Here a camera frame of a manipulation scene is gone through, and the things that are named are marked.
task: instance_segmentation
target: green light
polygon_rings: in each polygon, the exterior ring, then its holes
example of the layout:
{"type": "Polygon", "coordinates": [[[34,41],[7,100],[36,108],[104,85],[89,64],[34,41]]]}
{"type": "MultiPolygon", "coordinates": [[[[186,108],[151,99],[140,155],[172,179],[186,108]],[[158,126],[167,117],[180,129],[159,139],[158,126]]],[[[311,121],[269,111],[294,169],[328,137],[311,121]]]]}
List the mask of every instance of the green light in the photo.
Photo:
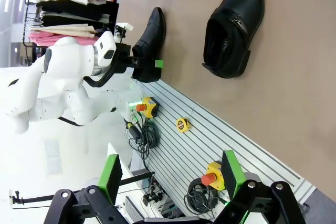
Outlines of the green light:
{"type": "Polygon", "coordinates": [[[129,107],[137,106],[138,104],[142,104],[142,101],[139,102],[131,102],[128,104],[129,107]]]}

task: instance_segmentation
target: screw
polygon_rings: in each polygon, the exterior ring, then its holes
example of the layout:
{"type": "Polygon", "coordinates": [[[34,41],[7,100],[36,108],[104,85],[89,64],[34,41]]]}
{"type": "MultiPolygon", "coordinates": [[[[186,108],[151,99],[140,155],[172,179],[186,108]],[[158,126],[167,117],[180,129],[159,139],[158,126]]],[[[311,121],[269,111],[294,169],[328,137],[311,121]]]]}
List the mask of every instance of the screw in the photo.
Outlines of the screw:
{"type": "Polygon", "coordinates": [[[250,182],[250,183],[248,183],[247,186],[248,186],[249,188],[255,188],[256,183],[254,183],[254,182],[250,182]]]}
{"type": "Polygon", "coordinates": [[[284,187],[283,187],[282,184],[277,184],[277,186],[275,188],[277,188],[278,190],[282,190],[284,187]]]}

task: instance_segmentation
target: yellow tape measure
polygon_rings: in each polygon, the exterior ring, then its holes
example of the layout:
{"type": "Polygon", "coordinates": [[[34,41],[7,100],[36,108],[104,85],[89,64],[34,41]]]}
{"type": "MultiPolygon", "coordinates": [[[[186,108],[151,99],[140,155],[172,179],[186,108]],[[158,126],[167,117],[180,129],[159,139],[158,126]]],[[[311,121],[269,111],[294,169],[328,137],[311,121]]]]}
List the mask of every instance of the yellow tape measure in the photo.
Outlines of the yellow tape measure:
{"type": "Polygon", "coordinates": [[[176,127],[180,132],[186,132],[190,129],[190,124],[187,118],[180,118],[176,122],[176,127]]]}

